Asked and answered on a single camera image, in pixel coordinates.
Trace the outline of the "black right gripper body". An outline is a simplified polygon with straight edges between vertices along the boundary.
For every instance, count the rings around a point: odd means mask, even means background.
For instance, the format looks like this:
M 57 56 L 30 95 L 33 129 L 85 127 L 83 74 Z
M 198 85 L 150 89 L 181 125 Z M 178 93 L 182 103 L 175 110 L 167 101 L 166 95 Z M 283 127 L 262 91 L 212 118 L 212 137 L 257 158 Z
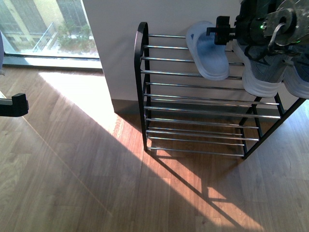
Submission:
M 229 41 L 237 39 L 236 28 L 231 28 L 229 16 L 218 16 L 215 27 L 207 27 L 206 35 L 214 36 L 215 45 L 226 45 Z

